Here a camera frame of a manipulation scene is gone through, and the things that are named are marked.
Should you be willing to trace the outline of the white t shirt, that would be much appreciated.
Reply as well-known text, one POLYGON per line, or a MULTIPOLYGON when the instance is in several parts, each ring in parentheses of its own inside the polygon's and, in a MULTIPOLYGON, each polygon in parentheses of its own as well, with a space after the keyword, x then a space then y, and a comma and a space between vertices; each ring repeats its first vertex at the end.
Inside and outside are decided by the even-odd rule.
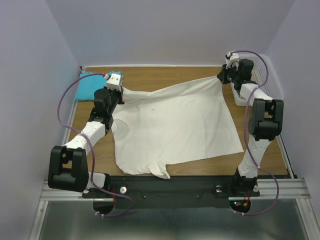
POLYGON ((243 151, 215 76, 152 92, 125 89, 123 99, 111 130, 115 162, 125 174, 169 179, 168 165, 243 151))

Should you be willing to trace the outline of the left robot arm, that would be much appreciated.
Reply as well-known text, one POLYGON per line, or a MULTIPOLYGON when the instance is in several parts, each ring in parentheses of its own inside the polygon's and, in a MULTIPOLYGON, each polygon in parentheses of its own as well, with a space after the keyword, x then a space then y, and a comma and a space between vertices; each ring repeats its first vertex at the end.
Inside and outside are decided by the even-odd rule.
POLYGON ((54 146, 50 152, 48 186, 51 189, 83 192, 94 189, 100 197, 111 193, 107 174, 88 169, 87 155, 94 155, 94 145, 111 130, 113 112, 117 105, 123 105, 124 89, 106 87, 94 92, 94 107, 82 130, 68 126, 77 135, 63 146, 54 146))

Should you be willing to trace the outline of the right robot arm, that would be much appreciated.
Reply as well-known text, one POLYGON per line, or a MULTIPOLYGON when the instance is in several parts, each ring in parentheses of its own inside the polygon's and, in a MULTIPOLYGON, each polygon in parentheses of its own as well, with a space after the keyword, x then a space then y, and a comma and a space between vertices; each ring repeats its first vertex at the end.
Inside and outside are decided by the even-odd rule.
POLYGON ((258 190, 261 161, 283 126, 284 101, 273 99, 251 80, 253 67, 252 60, 230 55, 217 75, 222 84, 233 84, 233 89, 247 103, 244 120, 246 151, 230 182, 231 192, 235 195, 258 190))

